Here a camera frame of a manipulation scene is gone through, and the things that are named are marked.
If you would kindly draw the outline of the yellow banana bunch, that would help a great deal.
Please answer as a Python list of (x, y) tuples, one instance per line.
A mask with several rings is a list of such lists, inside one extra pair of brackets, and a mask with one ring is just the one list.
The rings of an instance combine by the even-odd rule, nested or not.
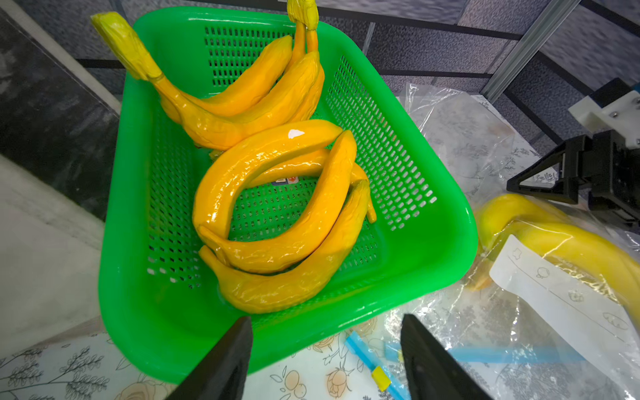
[(356, 154), (353, 133), (343, 132), (330, 150), (313, 196), (300, 218), (276, 238), (230, 241), (203, 225), (198, 227), (198, 232), (227, 266), (260, 274), (283, 271), (309, 256), (328, 236), (348, 194)]
[(489, 272), (509, 237), (542, 259), (608, 295), (639, 323), (639, 263), (605, 238), (580, 228), (548, 202), (503, 194), (474, 212), (478, 252), (466, 278), (471, 290), (492, 283)]

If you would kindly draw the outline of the banana with green stem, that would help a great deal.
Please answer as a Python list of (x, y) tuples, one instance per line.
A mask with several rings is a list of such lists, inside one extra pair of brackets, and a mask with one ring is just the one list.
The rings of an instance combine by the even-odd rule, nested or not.
[[(92, 24), (116, 55), (126, 70), (138, 80), (151, 83), (158, 92), (166, 115), (182, 126), (188, 136), (200, 148), (228, 150), (245, 138), (290, 122), (291, 111), (277, 116), (284, 110), (285, 102), (301, 101), (301, 94), (286, 94), (275, 88), (269, 96), (278, 104), (266, 105), (262, 110), (248, 110), (235, 117), (220, 117), (189, 101), (166, 77), (153, 60), (143, 42), (124, 20), (115, 12), (99, 13), (91, 17)], [(305, 78), (304, 70), (313, 65), (320, 55), (308, 55), (299, 62), (291, 74), (304, 86), (311, 86), (311, 78)]]

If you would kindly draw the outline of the clear zip-top bag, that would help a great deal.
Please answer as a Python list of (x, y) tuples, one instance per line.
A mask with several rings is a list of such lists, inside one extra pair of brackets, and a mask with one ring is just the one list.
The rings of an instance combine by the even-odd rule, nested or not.
[(407, 83), (399, 101), (475, 208), (541, 158), (481, 95)]
[[(550, 204), (639, 263), (638, 232), (584, 208)], [(624, 306), (513, 236), (491, 267), (489, 286), (469, 289), (470, 270), (458, 283), (347, 332), (346, 348), (381, 395), (408, 397), (400, 329), (412, 314), (493, 398), (638, 398), (639, 323)]]

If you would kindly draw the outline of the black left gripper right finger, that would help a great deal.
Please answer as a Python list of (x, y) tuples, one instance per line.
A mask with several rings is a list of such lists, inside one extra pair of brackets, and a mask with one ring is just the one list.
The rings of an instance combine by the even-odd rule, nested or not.
[(403, 316), (400, 342), (412, 400), (490, 398), (412, 314)]

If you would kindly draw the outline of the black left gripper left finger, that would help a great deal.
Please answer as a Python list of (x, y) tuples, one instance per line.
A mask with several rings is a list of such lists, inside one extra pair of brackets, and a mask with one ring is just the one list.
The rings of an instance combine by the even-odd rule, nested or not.
[(251, 318), (239, 318), (166, 400), (241, 399), (252, 348)]

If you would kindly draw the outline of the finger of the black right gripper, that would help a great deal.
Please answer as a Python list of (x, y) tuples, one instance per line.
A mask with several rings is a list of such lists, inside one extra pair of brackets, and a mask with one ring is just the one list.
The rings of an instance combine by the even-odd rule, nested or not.
[(544, 200), (578, 204), (581, 190), (591, 188), (584, 174), (584, 156), (592, 149), (587, 135), (570, 138), (532, 166), (507, 181), (506, 190)]

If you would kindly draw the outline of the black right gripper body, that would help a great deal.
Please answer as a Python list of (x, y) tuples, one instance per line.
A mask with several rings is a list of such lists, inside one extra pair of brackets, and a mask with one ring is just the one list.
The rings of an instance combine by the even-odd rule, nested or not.
[(639, 227), (639, 85), (615, 78), (569, 109), (591, 133), (588, 206)]

